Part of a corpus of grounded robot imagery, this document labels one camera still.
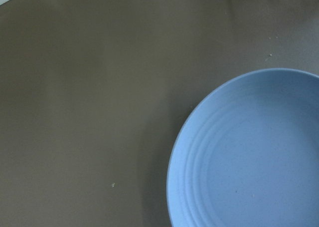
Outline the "blue round plate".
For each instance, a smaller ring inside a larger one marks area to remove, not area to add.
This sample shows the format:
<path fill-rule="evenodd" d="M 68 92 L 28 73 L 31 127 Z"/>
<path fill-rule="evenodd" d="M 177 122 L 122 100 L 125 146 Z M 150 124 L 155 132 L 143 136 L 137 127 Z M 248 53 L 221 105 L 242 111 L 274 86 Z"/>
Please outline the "blue round plate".
<path fill-rule="evenodd" d="M 318 226 L 318 76 L 264 69 L 211 92 L 177 136 L 166 196 L 174 227 Z"/>

